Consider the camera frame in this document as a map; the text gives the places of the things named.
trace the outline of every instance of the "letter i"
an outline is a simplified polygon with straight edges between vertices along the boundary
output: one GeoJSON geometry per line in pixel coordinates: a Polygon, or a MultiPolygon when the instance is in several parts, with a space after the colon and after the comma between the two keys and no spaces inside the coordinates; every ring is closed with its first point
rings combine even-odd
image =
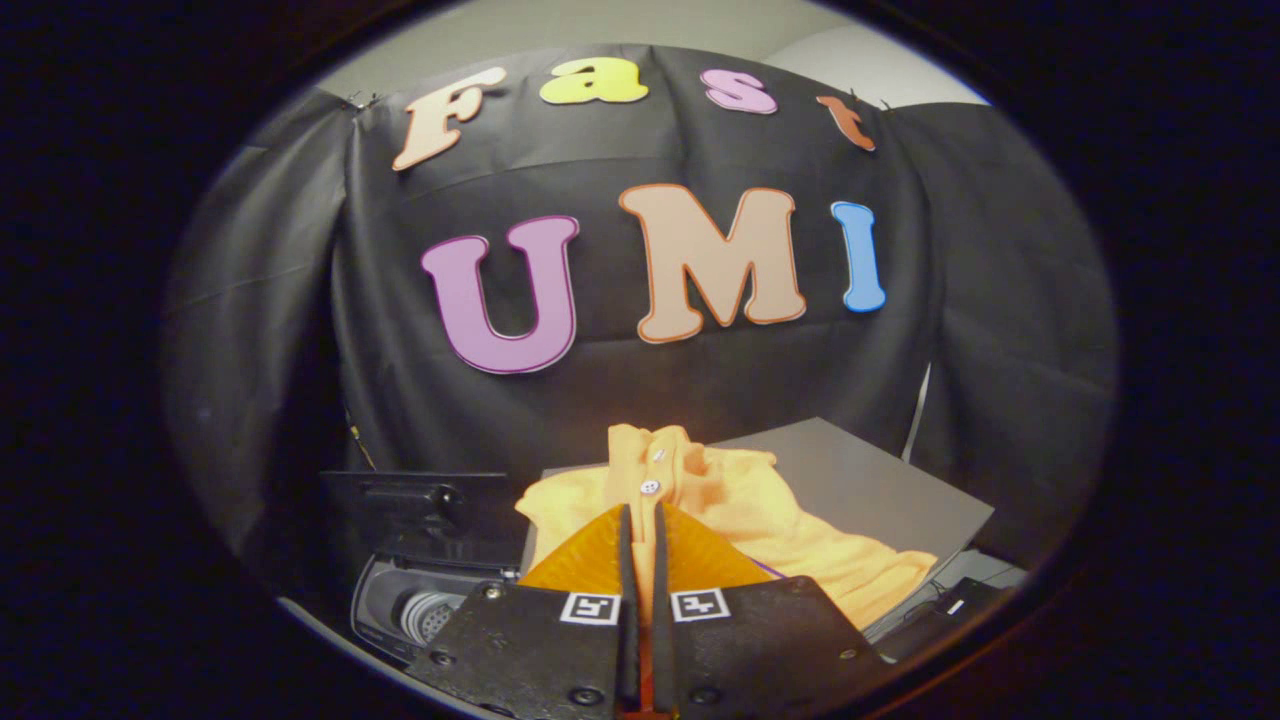
{"type": "Polygon", "coordinates": [[[872,225],[876,215],[869,208],[855,202],[835,202],[831,214],[845,229],[845,249],[849,251],[849,291],[845,307],[854,313],[869,313],[884,305],[884,290],[879,286],[876,269],[876,242],[872,225]]]}

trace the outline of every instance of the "black cloth backdrop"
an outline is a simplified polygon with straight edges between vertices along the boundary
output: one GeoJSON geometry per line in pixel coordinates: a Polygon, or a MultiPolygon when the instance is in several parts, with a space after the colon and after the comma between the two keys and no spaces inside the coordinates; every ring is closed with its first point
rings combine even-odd
{"type": "MultiPolygon", "coordinates": [[[[197,210],[173,268],[163,341],[166,414],[211,523],[278,592],[340,588],[315,473],[364,465],[343,405],[379,470],[497,470],[605,459],[613,423],[681,424],[701,442],[809,416],[900,454],[932,364],[913,462],[995,506],[977,544],[1030,565],[1093,484],[1110,421],[1117,340],[1088,224],[1036,149],[997,111],[936,104],[879,110],[846,91],[712,53],[599,45],[526,53],[422,81],[357,110],[319,90],[276,114],[197,210]],[[550,105],[559,63],[621,56],[649,95],[550,105]],[[397,173],[415,99],[500,65],[460,142],[397,173]],[[748,72],[773,115],[710,102],[699,76],[748,72]],[[835,95],[877,142],[847,141],[815,100],[835,95]],[[722,232],[742,192],[788,192],[808,311],[754,325],[739,311],[692,338],[649,345],[648,266],[630,187],[692,191],[722,232]],[[876,214],[887,304],[855,314],[831,204],[876,214]],[[494,329],[535,309],[508,228],[580,223],[568,245],[577,337],[558,363],[494,375],[451,348],[422,252],[489,240],[494,329]]],[[[820,515],[820,509],[812,509],[820,515]]]]}

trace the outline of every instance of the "letter u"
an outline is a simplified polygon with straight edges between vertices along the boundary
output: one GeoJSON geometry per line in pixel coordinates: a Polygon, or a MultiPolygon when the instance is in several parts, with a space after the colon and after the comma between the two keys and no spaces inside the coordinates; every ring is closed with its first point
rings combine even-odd
{"type": "Polygon", "coordinates": [[[494,332],[480,284],[480,260],[489,242],[479,236],[447,240],[422,254],[422,269],[435,281],[440,320],[449,345],[465,363],[486,373],[531,373],[568,352],[577,332],[568,278],[568,241],[577,220],[567,215],[534,218],[513,225],[507,242],[525,254],[538,320],[534,329],[508,337],[494,332]]]}

